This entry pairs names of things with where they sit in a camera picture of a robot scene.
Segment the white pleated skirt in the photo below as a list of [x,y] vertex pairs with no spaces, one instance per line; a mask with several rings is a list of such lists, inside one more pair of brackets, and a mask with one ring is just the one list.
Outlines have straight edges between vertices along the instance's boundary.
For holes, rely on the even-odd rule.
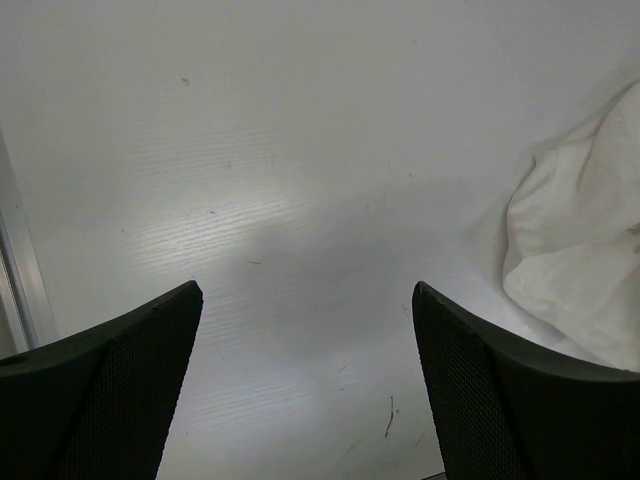
[[638,83],[533,160],[506,211],[503,289],[604,363],[638,371]]

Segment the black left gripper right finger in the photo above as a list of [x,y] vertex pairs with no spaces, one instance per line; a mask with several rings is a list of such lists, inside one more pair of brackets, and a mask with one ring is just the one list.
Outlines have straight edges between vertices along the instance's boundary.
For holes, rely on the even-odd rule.
[[424,282],[412,312],[447,478],[638,478],[637,373],[542,347]]

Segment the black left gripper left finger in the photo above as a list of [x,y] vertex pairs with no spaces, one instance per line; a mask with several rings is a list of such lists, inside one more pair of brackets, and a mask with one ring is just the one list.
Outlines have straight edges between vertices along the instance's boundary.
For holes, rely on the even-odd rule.
[[202,308],[203,293],[189,281],[3,359],[2,478],[155,478]]

